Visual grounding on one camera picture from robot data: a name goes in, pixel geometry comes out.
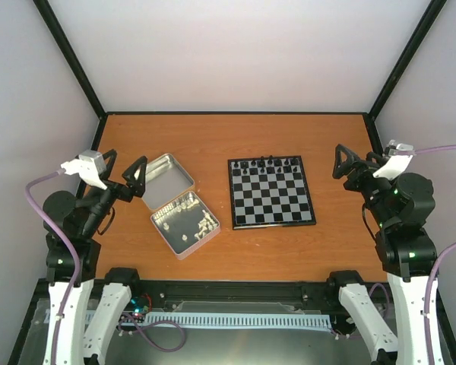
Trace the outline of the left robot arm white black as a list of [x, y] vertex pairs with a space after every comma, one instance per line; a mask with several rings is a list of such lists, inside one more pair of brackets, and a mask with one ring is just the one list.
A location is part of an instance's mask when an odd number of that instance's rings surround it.
[[111, 268], [96, 311], [86, 319], [101, 250], [93, 237], [104, 233], [100, 225], [105, 218], [114, 218], [116, 201], [130, 202], [145, 192], [147, 158], [141, 156], [128, 167], [120, 183], [109, 178], [116, 156], [114, 150], [85, 151], [64, 163], [65, 173], [78, 174], [89, 192], [78, 198], [57, 191], [43, 203], [50, 303], [45, 364], [104, 364], [123, 310], [143, 297], [136, 269]]

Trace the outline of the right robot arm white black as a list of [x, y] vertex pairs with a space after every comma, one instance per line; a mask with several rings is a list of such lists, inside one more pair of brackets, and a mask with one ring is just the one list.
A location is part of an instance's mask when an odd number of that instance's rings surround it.
[[397, 329], [373, 304], [357, 271], [333, 271], [328, 283], [353, 320], [373, 364], [442, 362], [436, 314], [438, 254], [424, 224], [435, 208], [430, 179], [407, 171], [412, 147], [391, 141], [385, 154], [360, 158], [339, 144], [332, 176], [362, 195], [378, 225], [375, 250], [387, 275]]

